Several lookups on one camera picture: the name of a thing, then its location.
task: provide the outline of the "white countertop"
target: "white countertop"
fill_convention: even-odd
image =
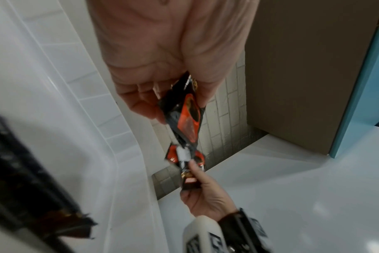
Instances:
[[[258,219],[276,253],[379,253],[379,128],[331,159],[267,135],[207,172]],[[170,253],[193,216],[159,200]]]

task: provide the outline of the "snack wrapper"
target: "snack wrapper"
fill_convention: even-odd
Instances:
[[[181,170],[182,189],[200,188],[200,182],[192,175],[188,162],[194,159],[204,170],[204,155],[197,150],[198,134],[204,108],[199,108],[195,90],[197,82],[186,72],[159,101],[166,123],[177,138],[178,145],[170,144],[165,159]]]

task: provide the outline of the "human hand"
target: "human hand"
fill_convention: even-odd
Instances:
[[[181,77],[205,107],[239,54],[259,0],[87,0],[102,56],[134,112],[164,122],[158,100]]]
[[[228,214],[238,211],[227,192],[193,160],[189,162],[189,169],[202,187],[180,192],[181,200],[188,206],[192,215],[195,217],[205,215],[219,221]]]

